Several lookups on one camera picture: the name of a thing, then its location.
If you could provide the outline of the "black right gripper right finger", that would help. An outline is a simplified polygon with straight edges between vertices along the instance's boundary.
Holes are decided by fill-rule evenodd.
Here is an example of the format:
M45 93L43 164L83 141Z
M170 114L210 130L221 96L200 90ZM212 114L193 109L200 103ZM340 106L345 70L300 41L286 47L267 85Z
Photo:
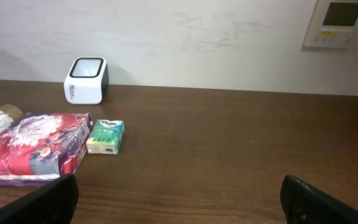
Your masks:
M286 175L280 202L288 224L358 224L358 211L294 176Z

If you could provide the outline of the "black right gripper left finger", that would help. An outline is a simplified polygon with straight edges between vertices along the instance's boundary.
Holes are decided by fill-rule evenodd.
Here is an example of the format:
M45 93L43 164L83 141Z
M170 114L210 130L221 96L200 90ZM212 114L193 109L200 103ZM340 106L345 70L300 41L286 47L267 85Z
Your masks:
M70 223L79 190L73 174L66 174L0 208L0 224Z

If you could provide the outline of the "red purple tissue pack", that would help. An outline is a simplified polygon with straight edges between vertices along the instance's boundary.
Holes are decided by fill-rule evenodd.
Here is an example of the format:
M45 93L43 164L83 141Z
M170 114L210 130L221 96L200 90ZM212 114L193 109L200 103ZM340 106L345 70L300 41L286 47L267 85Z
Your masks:
M0 185L42 185L75 173L91 130L88 113L26 114L0 133Z

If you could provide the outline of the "green kleenex tissue pack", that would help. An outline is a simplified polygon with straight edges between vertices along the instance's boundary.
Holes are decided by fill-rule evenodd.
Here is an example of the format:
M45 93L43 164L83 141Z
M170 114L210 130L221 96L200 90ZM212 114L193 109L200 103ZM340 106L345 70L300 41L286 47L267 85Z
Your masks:
M98 119L86 147L89 154L118 154L125 127L123 121Z

